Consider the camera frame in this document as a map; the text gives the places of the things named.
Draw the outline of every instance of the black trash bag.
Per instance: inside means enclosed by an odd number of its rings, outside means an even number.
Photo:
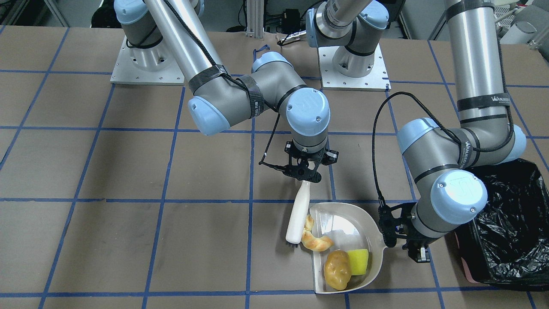
[[[484,182],[488,204],[456,229],[475,281],[519,291],[549,290],[549,195],[536,164],[468,169]]]

